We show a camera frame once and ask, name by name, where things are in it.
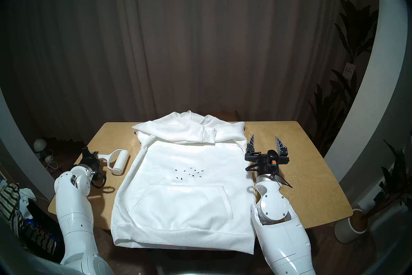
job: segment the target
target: paper tag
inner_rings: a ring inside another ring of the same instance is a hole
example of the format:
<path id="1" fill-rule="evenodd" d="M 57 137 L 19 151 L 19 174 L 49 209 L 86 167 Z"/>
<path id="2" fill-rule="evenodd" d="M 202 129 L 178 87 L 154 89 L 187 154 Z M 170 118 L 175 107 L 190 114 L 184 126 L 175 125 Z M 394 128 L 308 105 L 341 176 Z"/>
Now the paper tag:
<path id="1" fill-rule="evenodd" d="M 347 80 L 352 78 L 353 72 L 355 70 L 355 64 L 346 63 L 345 69 L 343 70 L 343 77 Z"/>

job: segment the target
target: curtain fold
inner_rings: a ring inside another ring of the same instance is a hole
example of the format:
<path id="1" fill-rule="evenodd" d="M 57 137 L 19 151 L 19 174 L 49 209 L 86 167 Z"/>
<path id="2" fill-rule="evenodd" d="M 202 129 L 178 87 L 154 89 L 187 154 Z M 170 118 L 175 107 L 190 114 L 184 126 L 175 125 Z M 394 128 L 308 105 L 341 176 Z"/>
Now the curtain fold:
<path id="1" fill-rule="evenodd" d="M 313 121 L 346 53 L 339 0 L 6 0 L 7 50 L 44 136 L 170 112 Z"/>

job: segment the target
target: white pot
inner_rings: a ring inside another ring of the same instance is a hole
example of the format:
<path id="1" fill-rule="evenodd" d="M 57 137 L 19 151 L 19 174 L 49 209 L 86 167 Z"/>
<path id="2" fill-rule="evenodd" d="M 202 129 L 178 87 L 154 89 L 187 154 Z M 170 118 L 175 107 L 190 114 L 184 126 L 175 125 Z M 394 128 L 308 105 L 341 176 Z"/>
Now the white pot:
<path id="1" fill-rule="evenodd" d="M 362 211 L 361 209 L 353 209 L 353 211 Z M 354 230 L 351 225 L 350 217 L 340 220 L 335 224 L 335 236 L 336 239 L 343 243 L 349 243 L 358 238 L 361 234 L 366 232 L 366 230 L 362 232 L 358 232 Z"/>

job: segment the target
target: white sphere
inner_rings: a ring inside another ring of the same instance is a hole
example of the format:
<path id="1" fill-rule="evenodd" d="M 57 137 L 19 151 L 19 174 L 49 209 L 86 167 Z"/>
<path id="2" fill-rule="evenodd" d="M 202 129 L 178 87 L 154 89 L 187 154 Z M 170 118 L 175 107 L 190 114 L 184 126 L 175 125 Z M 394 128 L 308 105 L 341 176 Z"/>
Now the white sphere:
<path id="1" fill-rule="evenodd" d="M 40 152 L 41 150 L 44 150 L 46 145 L 47 145 L 47 142 L 45 140 L 37 139 L 34 141 L 33 149 L 35 152 Z"/>

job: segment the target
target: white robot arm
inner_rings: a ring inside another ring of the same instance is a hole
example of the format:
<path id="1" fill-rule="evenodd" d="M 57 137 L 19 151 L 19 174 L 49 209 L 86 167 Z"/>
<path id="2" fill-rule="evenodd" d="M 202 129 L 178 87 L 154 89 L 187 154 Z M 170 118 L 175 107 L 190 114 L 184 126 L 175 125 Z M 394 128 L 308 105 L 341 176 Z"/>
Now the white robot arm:
<path id="1" fill-rule="evenodd" d="M 261 154 L 255 152 L 253 142 L 252 136 L 245 159 L 255 162 L 246 170 L 258 172 L 255 187 L 261 198 L 250 206 L 250 214 L 263 256 L 276 275 L 315 275 L 309 238 L 275 179 L 278 164 L 289 162 L 287 148 L 276 137 L 278 152 Z"/>
<path id="2" fill-rule="evenodd" d="M 87 200 L 100 161 L 96 154 L 83 149 L 83 158 L 70 172 L 61 174 L 54 183 L 56 214 L 63 233 L 65 254 L 61 265 L 84 274 L 113 274 L 98 254 L 93 235 L 93 212 Z"/>

